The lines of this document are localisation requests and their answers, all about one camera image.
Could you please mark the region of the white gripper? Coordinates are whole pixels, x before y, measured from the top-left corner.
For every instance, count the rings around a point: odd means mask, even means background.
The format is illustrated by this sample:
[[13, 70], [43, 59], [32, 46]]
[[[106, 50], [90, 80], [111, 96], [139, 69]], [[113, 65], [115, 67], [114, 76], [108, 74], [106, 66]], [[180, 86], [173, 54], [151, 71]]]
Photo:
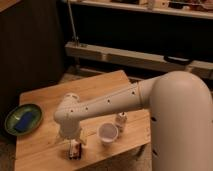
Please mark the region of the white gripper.
[[62, 139], [76, 140], [82, 144], [87, 143], [86, 133], [79, 122], [65, 121], [60, 123], [59, 135]]

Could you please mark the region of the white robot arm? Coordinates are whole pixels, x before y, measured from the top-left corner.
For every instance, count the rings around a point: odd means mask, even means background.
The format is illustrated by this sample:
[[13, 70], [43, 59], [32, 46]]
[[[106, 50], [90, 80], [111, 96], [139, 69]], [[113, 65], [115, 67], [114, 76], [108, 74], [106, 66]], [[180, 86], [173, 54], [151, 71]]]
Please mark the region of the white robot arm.
[[54, 120], [61, 137], [77, 139], [82, 120], [140, 109], [150, 112], [152, 171], [213, 171], [213, 96], [189, 72], [169, 72], [84, 102], [68, 93]]

